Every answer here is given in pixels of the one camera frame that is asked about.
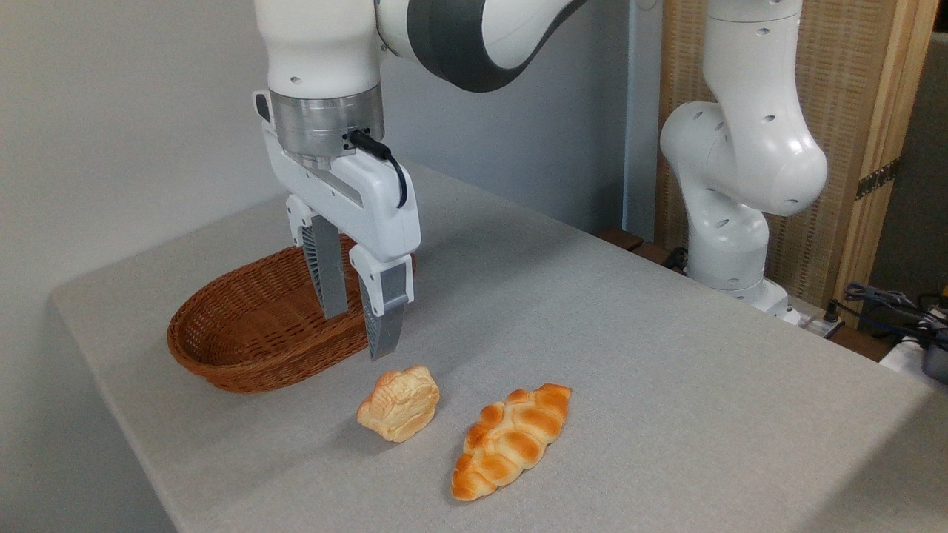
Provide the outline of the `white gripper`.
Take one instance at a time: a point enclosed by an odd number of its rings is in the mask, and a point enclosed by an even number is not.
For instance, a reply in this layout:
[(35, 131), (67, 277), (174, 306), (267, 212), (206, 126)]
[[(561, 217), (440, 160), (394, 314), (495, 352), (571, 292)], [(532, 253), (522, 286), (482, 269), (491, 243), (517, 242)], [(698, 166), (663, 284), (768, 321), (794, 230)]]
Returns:
[(349, 308), (339, 229), (358, 243), (349, 256), (359, 276), (370, 357), (393, 353), (405, 306), (414, 301), (409, 254), (421, 236), (409, 173), (353, 142), (384, 135), (381, 92), (301, 100), (258, 91), (254, 105), (271, 167), (292, 193), (293, 242), (304, 253), (324, 317)]

